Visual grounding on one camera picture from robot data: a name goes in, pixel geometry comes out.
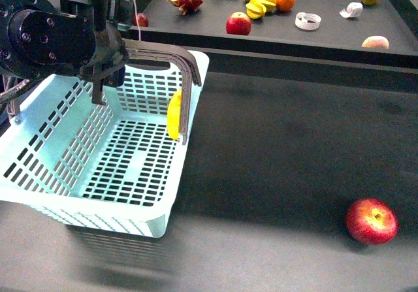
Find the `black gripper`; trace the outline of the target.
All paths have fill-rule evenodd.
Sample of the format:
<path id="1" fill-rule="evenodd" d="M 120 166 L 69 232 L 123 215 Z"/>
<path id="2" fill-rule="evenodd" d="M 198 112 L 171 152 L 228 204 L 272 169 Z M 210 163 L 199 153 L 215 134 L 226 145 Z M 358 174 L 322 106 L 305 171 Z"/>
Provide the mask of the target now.
<path id="1" fill-rule="evenodd" d="M 105 105 L 103 86 L 117 88 L 123 85 L 125 64 L 129 53 L 120 32 L 110 21 L 106 21 L 103 31 L 94 31 L 96 46 L 93 57 L 81 68 L 81 79 L 92 82 L 91 102 Z"/>

